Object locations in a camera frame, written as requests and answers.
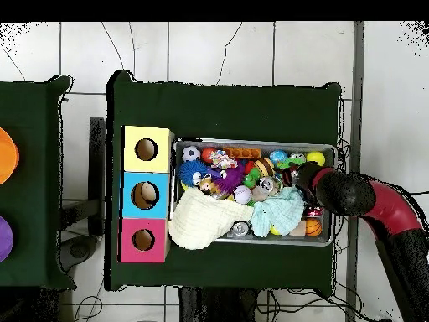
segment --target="purple bowl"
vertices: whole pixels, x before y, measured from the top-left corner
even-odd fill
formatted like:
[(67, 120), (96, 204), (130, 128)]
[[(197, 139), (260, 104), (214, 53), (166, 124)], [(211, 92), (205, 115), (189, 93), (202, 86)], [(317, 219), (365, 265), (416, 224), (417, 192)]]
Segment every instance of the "purple bowl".
[(0, 216), (0, 262), (12, 251), (13, 233), (10, 225)]

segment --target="dark green tablecloth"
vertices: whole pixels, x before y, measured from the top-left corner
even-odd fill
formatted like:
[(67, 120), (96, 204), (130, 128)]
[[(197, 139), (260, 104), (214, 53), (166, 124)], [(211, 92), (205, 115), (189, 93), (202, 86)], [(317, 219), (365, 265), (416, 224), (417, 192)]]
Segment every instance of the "dark green tablecloth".
[(338, 84), (260, 88), (136, 83), (117, 71), (107, 85), (107, 157), (113, 154), (113, 163), (107, 158), (106, 193), (113, 194), (106, 202), (106, 286), (308, 287), (329, 294), (332, 246), (213, 243), (188, 251), (172, 243), (165, 263), (118, 263), (120, 129), (168, 127), (176, 137), (336, 145), (340, 92)]
[(0, 216), (14, 244), (0, 262), (0, 286), (73, 288), (59, 267), (59, 99), (70, 86), (61, 76), (45, 83), (0, 82), (0, 127), (19, 149), (13, 175), (0, 185)]

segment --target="white cloth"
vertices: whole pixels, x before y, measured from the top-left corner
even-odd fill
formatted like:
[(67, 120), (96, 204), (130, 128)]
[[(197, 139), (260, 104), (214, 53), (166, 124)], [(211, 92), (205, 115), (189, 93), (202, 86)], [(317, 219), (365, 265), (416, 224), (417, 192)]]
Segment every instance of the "white cloth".
[(227, 233), (235, 222), (249, 221), (252, 213), (253, 207), (217, 200), (198, 188), (189, 188), (168, 223), (168, 233), (182, 248), (202, 249)]

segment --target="light blue cloth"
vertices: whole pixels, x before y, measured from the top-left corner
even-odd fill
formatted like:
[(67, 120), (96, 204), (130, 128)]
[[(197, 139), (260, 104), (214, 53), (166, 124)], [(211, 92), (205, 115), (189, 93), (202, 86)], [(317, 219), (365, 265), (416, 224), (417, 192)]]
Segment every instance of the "light blue cloth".
[(298, 226), (304, 201), (297, 188), (285, 187), (279, 195), (256, 202), (254, 208), (251, 224), (256, 236), (268, 236), (271, 226), (285, 236)]

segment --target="towel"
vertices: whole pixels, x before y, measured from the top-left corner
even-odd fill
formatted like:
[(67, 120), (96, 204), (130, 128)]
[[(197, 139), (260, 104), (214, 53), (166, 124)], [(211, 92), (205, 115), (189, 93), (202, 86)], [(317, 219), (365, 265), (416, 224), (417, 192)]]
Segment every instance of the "towel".
[(271, 226), (285, 236), (298, 226), (304, 212), (304, 201), (297, 188), (285, 187), (279, 195), (256, 202), (254, 208), (251, 224), (256, 236), (268, 236)]
[(187, 189), (168, 223), (172, 240), (186, 249), (206, 248), (237, 221), (249, 221), (253, 207), (217, 200), (198, 188)]

